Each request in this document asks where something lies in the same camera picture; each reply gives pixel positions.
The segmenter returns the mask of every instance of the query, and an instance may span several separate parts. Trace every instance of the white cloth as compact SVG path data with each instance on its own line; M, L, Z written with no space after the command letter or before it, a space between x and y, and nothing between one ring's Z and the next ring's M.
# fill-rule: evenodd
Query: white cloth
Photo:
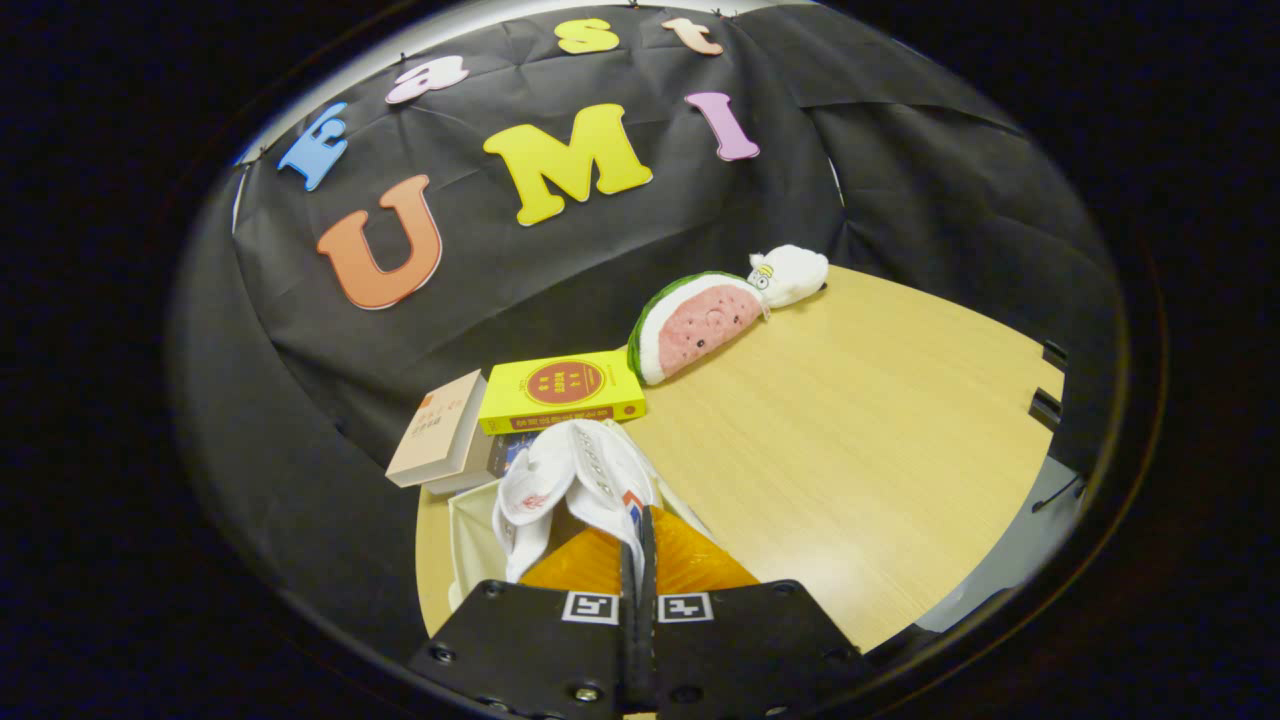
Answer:
M498 483L493 532L507 555L507 582L518 583L547 551L562 498L575 518L631 548L640 582L644 552L631 511L654 503L652 477L648 459L602 423L567 420L543 430Z

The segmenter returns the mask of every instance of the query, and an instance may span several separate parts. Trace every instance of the book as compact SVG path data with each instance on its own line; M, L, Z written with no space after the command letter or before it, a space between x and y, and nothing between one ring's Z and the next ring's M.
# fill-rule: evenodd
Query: book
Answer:
M490 438L493 448L489 451L488 470L493 479L502 479L507 474L511 464L516 460L516 455L520 455L521 450L527 450L534 443L534 438L538 437L539 432L541 430L508 433Z
M489 471L493 438L477 421L485 386L475 370L426 393L387 466L387 478L399 487L422 486L431 495L494 480Z
M626 348L494 365L480 406L490 434L545 429L572 419L628 420L645 414Z

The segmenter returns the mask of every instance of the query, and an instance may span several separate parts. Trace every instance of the green rind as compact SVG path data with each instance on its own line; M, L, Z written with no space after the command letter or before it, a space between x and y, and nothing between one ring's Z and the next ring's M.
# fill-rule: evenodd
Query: green rind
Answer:
M644 375L640 373L640 327L644 325L644 322L649 318L649 311L653 310L653 306L657 305L659 301L662 301L663 297L671 295L671 292L675 291L677 287L689 284L696 281L698 278L707 275L724 275L726 278L733 278L736 281L746 282L746 278L735 275L733 273L708 270L705 273L698 273L696 275L685 275L669 283L667 287L659 290L657 295L650 297L649 302L646 302L644 309L640 310L640 319L636 320L635 327L631 328L631 336L627 338L627 368L630 368L631 372L635 374L635 377L640 379L640 384L649 384L645 382Z

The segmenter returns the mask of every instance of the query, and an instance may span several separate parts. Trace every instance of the watermelon plush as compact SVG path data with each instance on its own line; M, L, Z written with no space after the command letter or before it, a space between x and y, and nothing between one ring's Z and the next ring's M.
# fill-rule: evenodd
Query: watermelon plush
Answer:
M733 340L756 318L826 287L827 258L783 245L749 258L751 274L709 272L662 288L640 311L627 342L627 365L644 384L658 384Z
M724 345L768 307L759 291L730 273L680 278L644 306L627 342L627 365L657 384Z

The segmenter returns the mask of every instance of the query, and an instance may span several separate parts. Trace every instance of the red circle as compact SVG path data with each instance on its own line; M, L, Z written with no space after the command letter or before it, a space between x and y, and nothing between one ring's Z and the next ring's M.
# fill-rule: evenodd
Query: red circle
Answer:
M548 363L525 380L529 397L544 405L568 405L591 397L604 387L604 373L581 360Z

